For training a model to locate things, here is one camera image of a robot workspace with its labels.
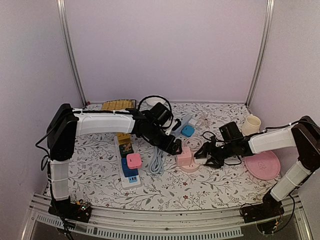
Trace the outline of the pink cube socket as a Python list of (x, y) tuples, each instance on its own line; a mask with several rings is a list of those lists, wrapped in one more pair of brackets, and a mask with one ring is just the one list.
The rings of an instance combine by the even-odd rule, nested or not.
[(182, 153), (176, 156), (178, 167), (189, 166), (192, 163), (193, 154), (189, 146), (182, 147)]

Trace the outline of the white plug adapter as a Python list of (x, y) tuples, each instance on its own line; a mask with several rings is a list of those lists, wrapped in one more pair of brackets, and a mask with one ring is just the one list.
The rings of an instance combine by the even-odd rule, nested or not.
[(204, 157), (201, 157), (201, 158), (195, 157), (193, 160), (194, 160), (194, 163), (197, 165), (206, 165), (208, 163), (208, 159)]

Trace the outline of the light blue power strip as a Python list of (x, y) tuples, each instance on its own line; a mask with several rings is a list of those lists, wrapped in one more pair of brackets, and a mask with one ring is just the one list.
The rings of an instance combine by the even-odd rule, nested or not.
[[(182, 117), (182, 119), (177, 118), (176, 120), (173, 121), (174, 125), (171, 126), (168, 130), (166, 130), (165, 133), (178, 137), (181, 134), (183, 128), (191, 120), (191, 118), (192, 118), (191, 114), (187, 114), (186, 116)], [(154, 147), (154, 155), (149, 165), (149, 171), (151, 174), (155, 176), (162, 176), (164, 173), (162, 155), (163, 155), (163, 151), (160, 150), (159, 148)]]

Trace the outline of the pink round socket base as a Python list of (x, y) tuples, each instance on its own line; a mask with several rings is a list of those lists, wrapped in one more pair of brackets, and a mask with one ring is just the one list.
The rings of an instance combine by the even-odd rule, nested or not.
[(182, 165), (179, 168), (186, 173), (193, 173), (200, 168), (200, 165), (192, 160), (189, 165)]

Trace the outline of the cyan square plug adapter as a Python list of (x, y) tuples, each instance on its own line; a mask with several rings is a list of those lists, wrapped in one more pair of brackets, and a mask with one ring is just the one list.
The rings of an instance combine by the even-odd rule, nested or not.
[(182, 130), (181, 134), (187, 138), (191, 137), (195, 133), (195, 128), (190, 125), (186, 125)]

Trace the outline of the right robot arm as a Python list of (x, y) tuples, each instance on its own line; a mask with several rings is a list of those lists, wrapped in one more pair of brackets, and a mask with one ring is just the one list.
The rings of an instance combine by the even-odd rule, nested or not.
[(297, 160), (285, 175), (263, 196), (258, 207), (262, 218), (279, 212), (282, 200), (303, 185), (320, 167), (320, 127), (308, 115), (282, 126), (266, 127), (264, 131), (243, 135), (232, 121), (219, 128), (223, 140), (213, 135), (194, 154), (214, 169), (223, 167), (230, 157), (252, 157), (264, 152), (296, 151)]

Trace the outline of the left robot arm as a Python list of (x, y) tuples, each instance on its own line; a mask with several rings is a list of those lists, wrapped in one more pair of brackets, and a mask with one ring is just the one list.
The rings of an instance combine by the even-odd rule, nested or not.
[(68, 190), (69, 160), (74, 154), (76, 138), (89, 134), (123, 133), (143, 138), (150, 145), (172, 156), (182, 153), (182, 142), (166, 133), (167, 121), (173, 120), (172, 108), (158, 102), (150, 110), (83, 110), (62, 104), (46, 134), (36, 144), (47, 141), (47, 177), (51, 206), (58, 216), (70, 217), (80, 211), (72, 203)]

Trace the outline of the pink square plug adapter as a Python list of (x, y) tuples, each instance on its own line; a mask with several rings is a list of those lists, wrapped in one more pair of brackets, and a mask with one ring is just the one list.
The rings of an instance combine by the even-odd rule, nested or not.
[(142, 158), (139, 153), (130, 153), (126, 156), (129, 169), (140, 169), (142, 167)]

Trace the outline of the white ceramic bowl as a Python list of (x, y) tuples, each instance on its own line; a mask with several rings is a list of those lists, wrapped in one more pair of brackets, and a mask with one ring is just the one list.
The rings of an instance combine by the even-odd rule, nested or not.
[(166, 101), (159, 96), (148, 96), (145, 102), (150, 107), (154, 107), (157, 103), (161, 103), (163, 105), (166, 103)]

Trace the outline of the yellow cube adapter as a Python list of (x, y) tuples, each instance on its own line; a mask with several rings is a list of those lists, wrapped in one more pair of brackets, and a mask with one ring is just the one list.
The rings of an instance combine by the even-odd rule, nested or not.
[(131, 143), (131, 135), (128, 133), (116, 133), (119, 145)]

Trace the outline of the white long power strip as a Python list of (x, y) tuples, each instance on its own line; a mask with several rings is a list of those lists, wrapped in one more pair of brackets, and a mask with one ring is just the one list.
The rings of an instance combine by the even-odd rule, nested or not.
[(139, 168), (131, 163), (137, 154), (134, 153), (131, 136), (128, 133), (116, 133), (114, 137), (120, 183), (124, 190), (135, 190), (142, 186)]

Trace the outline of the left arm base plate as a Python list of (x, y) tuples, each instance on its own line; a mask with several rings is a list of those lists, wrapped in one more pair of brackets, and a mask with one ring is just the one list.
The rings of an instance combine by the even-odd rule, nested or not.
[(88, 223), (92, 213), (92, 207), (88, 202), (81, 199), (78, 202), (71, 202), (71, 199), (55, 200), (52, 199), (48, 213), (62, 217), (67, 220)]

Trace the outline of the front aluminium rail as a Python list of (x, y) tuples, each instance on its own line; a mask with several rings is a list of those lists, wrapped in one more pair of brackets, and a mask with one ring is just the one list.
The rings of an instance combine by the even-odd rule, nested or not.
[(65, 229), (48, 212), (51, 199), (34, 194), (22, 226), (23, 240), (317, 240), (297, 194), (284, 213), (248, 222), (246, 206), (190, 211), (148, 211), (93, 206), (88, 222)]

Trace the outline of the aluminium frame post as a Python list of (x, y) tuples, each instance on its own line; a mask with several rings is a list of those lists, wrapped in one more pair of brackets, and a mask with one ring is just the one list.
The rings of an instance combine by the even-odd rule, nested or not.
[(264, 24), (263, 24), (263, 29), (262, 29), (262, 37), (261, 37), (261, 41), (260, 41), (260, 46), (259, 46), (259, 51), (258, 51), (258, 56), (257, 56), (255, 68), (253, 71), (252, 80), (251, 80), (249, 91), (248, 91), (247, 98), (245, 101), (245, 105), (248, 108), (250, 108), (252, 105), (253, 98), (254, 98), (254, 95), (255, 95), (255, 92), (256, 92), (256, 89), (258, 86), (258, 81), (259, 81), (259, 77), (261, 74), (264, 56), (265, 56), (265, 52), (267, 49), (268, 39), (269, 39), (271, 27), (272, 27), (274, 6), (275, 6), (274, 0), (267, 0), (266, 1), (266, 9), (265, 9)]
[(67, 19), (66, 3), (64, 0), (57, 0), (56, 3), (57, 3), (57, 10), (59, 15), (61, 30), (64, 38), (64, 43), (66, 46), (68, 61), (69, 61), (72, 76), (75, 82), (75, 87), (79, 95), (81, 105), (85, 107), (87, 105), (87, 99), (85, 96), (85, 92), (83, 89), (83, 85), (81, 82), (81, 78), (80, 78), (80, 74), (79, 74), (79, 70), (77, 67), (76, 58), (73, 50), (72, 39), (71, 39), (68, 19)]

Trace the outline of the left aluminium frame post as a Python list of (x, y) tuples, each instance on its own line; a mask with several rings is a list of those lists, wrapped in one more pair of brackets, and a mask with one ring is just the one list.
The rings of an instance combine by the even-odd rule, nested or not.
[(83, 89), (83, 85), (81, 82), (81, 78), (80, 78), (80, 74), (79, 74), (79, 70), (77, 67), (76, 58), (73, 50), (72, 39), (71, 39), (68, 19), (67, 19), (66, 3), (64, 0), (57, 0), (56, 3), (57, 3), (57, 10), (59, 15), (61, 30), (64, 38), (64, 43), (66, 46), (68, 61), (69, 61), (72, 76), (75, 82), (75, 87), (79, 95), (81, 105), (85, 107), (87, 105), (87, 99), (85, 96), (85, 92)]

